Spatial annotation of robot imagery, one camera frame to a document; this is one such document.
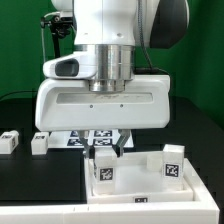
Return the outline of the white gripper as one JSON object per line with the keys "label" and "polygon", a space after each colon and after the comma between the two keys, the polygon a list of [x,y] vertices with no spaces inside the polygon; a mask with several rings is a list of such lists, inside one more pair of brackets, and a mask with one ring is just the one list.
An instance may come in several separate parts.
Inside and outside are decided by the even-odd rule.
{"label": "white gripper", "polygon": [[41,131],[78,130],[89,157],[87,130],[119,129],[115,144],[118,157],[124,153],[131,131],[163,128],[170,120],[170,77],[137,75],[124,83],[119,92],[92,92],[89,76],[96,69],[83,70],[76,77],[66,75],[74,69],[72,55],[50,60],[43,65],[47,77],[37,95],[35,125]]}

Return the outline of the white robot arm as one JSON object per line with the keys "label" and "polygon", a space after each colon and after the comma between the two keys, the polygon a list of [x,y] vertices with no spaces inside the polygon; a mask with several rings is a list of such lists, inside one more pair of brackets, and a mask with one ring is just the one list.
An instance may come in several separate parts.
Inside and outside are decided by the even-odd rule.
{"label": "white robot arm", "polygon": [[132,130],[170,120],[170,78],[135,68],[137,47],[170,48],[186,33],[187,0],[51,0],[56,18],[76,31],[75,50],[43,65],[35,125],[41,131],[116,129],[121,153]]}

